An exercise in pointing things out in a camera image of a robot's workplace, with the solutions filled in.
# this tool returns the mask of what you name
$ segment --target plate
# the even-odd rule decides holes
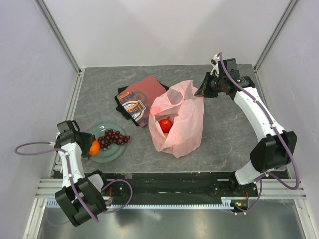
[[[114,131],[119,131],[121,133],[121,135],[126,135],[125,131],[119,127],[116,124],[113,123],[104,123],[104,124],[100,124],[98,126],[95,126],[93,129],[90,130],[91,134],[95,135],[95,138],[98,139],[99,137],[104,135],[104,131],[106,129],[112,129]],[[107,163],[107,162],[111,162],[114,159],[118,158],[124,151],[126,147],[126,144],[124,145],[117,145],[112,143],[111,144],[111,148],[103,151],[100,149],[99,153],[95,156],[91,156],[90,159],[92,159],[94,162],[98,162],[98,163]]]

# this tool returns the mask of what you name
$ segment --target red grapes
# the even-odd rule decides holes
[[[117,145],[124,145],[129,141],[131,137],[128,135],[121,135],[119,131],[114,131],[112,129],[106,129],[104,131],[104,136],[98,138],[98,142],[103,151],[111,148],[111,143]]]

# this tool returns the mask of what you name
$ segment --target apple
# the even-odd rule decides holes
[[[159,125],[163,133],[168,133],[173,126],[173,123],[169,119],[162,119],[159,121]]]

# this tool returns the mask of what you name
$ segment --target orange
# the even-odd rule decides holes
[[[99,151],[100,151],[100,144],[99,144],[99,142],[97,140],[95,140],[95,141],[92,142],[92,146],[91,146],[90,151],[88,152],[88,154],[90,156],[95,156],[95,155],[97,155],[99,153]]]

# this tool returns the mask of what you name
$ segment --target white backdrop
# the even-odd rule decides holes
[[[2,1],[0,31],[0,238],[20,239],[52,155],[19,156],[14,148],[54,141],[76,73],[34,1]]]
[[[81,67],[256,63],[289,0],[45,0]]]
[[[274,117],[297,134],[294,156],[319,223],[319,2],[299,1],[259,70]]]

